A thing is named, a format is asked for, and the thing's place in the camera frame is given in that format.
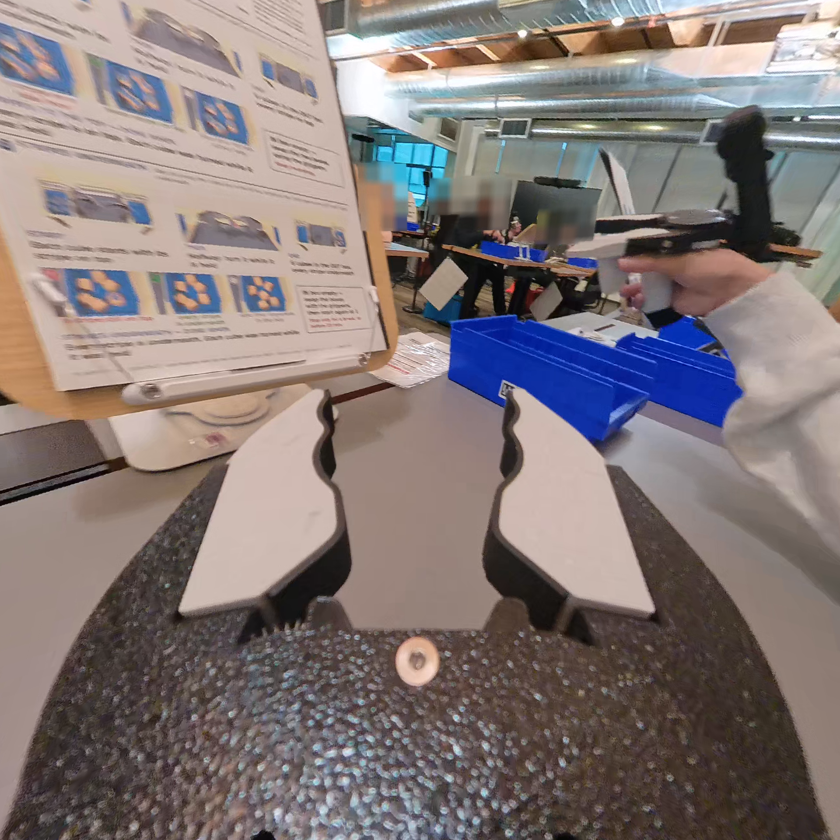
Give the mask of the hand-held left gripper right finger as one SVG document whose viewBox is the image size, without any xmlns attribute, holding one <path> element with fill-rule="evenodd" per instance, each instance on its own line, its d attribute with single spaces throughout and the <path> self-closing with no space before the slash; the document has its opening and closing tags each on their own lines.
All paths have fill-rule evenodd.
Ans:
<svg viewBox="0 0 840 840">
<path fill-rule="evenodd" d="M 482 568 L 505 622 L 564 634 L 587 612 L 654 620 L 654 597 L 596 447 L 522 388 L 507 393 L 501 432 Z"/>
</svg>

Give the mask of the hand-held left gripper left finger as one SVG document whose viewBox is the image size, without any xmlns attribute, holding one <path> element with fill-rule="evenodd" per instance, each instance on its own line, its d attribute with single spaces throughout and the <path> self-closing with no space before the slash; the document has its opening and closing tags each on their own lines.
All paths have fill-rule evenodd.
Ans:
<svg viewBox="0 0 840 840">
<path fill-rule="evenodd" d="M 302 622 L 351 571 L 340 489 L 333 481 L 335 418 L 314 389 L 255 432 L 227 463 L 177 612 L 249 609 L 268 627 Z"/>
</svg>

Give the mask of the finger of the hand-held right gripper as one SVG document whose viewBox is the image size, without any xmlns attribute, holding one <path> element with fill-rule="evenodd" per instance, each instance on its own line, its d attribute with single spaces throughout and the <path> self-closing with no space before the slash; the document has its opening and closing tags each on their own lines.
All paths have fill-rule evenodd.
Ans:
<svg viewBox="0 0 840 840">
<path fill-rule="evenodd" d="M 623 235 L 640 229 L 671 229 L 663 214 L 633 214 L 600 217 L 595 220 L 595 235 Z"/>
<path fill-rule="evenodd" d="M 627 273 L 618 260 L 624 257 L 630 234 L 599 234 L 567 248 L 565 258 L 589 259 L 596 262 L 596 272 L 602 293 L 619 293 L 627 285 Z"/>
</svg>

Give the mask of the blue plastic bin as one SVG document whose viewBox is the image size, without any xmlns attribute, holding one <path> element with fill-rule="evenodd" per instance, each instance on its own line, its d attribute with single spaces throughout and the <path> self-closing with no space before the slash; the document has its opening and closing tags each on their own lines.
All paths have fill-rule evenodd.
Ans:
<svg viewBox="0 0 840 840">
<path fill-rule="evenodd" d="M 448 378 L 500 406 L 521 388 L 593 443 L 647 403 L 656 363 L 515 316 L 451 325 Z"/>
<path fill-rule="evenodd" d="M 684 317 L 655 336 L 630 333 L 616 347 L 654 362 L 649 400 L 675 412 L 722 427 L 742 396 L 727 352 L 697 318 Z"/>
</svg>

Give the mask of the person's right forearm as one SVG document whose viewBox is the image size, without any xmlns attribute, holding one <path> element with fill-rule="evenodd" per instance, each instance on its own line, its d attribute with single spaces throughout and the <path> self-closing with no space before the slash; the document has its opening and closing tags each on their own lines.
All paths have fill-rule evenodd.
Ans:
<svg viewBox="0 0 840 840">
<path fill-rule="evenodd" d="M 742 390 L 723 424 L 726 447 L 838 555 L 838 323 L 781 270 L 705 324 Z"/>
</svg>

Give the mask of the person's right hand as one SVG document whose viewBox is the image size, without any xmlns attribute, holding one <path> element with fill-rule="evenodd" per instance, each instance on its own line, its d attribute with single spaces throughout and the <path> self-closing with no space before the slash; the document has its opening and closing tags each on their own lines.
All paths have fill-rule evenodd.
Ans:
<svg viewBox="0 0 840 840">
<path fill-rule="evenodd" d="M 770 266 L 724 248 L 672 256 L 626 256 L 617 264 L 628 274 L 655 273 L 668 278 L 673 284 L 669 306 L 691 317 L 705 317 L 774 273 Z"/>
</svg>

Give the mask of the wooden desk with black legs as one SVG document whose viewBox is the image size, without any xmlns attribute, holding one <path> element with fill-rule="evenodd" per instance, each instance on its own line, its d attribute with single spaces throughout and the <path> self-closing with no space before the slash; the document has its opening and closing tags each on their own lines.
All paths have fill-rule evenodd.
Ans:
<svg viewBox="0 0 840 840">
<path fill-rule="evenodd" d="M 574 266 L 562 259 L 542 263 L 531 259 L 511 259 L 454 245 L 443 245 L 443 250 L 465 259 L 503 266 L 506 277 L 513 281 L 512 291 L 507 297 L 507 314 L 514 314 L 520 319 L 529 317 L 532 286 L 540 286 L 545 290 L 556 287 L 560 293 L 560 303 L 549 312 L 550 318 L 589 311 L 602 298 L 594 267 Z"/>
</svg>

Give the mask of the tilted white display board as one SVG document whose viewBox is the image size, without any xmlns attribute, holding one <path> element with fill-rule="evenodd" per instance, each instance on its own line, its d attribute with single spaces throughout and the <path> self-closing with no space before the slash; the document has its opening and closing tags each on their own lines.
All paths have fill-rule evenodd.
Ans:
<svg viewBox="0 0 840 840">
<path fill-rule="evenodd" d="M 598 154 L 616 200 L 618 210 L 617 214 L 621 216 L 635 215 L 636 208 L 634 198 L 625 168 L 615 155 L 604 146 L 599 147 Z"/>
</svg>

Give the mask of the small blue bin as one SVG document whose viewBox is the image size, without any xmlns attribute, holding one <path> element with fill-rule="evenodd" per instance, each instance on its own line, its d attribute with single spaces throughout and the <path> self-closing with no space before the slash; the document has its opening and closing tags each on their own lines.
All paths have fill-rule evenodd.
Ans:
<svg viewBox="0 0 840 840">
<path fill-rule="evenodd" d="M 544 263 L 548 255 L 546 250 L 534 248 L 528 244 L 516 242 L 502 244 L 489 240 L 482 241 L 479 250 L 482 254 L 494 259 L 529 261 L 536 264 Z"/>
</svg>

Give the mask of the printed paper sheet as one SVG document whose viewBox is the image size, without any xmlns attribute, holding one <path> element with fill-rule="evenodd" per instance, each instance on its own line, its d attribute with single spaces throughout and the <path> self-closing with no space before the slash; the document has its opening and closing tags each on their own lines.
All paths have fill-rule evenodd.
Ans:
<svg viewBox="0 0 840 840">
<path fill-rule="evenodd" d="M 401 335 L 388 364 L 372 375 L 389 385 L 408 389 L 448 373 L 450 348 L 437 335 L 413 331 Z"/>
</svg>

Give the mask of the black wall monitor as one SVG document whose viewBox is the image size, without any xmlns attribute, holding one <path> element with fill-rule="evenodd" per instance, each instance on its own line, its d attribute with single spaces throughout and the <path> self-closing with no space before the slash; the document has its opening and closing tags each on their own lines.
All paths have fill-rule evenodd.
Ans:
<svg viewBox="0 0 840 840">
<path fill-rule="evenodd" d="M 557 248 L 591 239 L 601 195 L 598 188 L 519 181 L 511 215 L 519 219 L 521 232 L 514 241 Z"/>
</svg>

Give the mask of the silver air duct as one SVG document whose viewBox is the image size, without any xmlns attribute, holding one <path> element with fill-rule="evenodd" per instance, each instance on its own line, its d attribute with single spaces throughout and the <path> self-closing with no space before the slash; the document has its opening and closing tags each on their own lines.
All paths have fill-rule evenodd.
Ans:
<svg viewBox="0 0 840 840">
<path fill-rule="evenodd" d="M 788 151 L 838 151 L 838 102 L 792 106 L 755 104 L 765 120 L 769 147 Z M 744 105 L 700 91 L 666 95 L 625 92 L 611 97 L 447 98 L 414 101 L 411 119 L 478 122 L 498 140 L 711 145 L 722 123 Z"/>
<path fill-rule="evenodd" d="M 836 56 L 782 61 L 772 59 L 773 52 L 772 44 L 750 44 L 534 59 L 386 73 L 383 88 L 388 98 L 468 99 L 591 89 L 716 88 L 838 75 Z"/>
</svg>

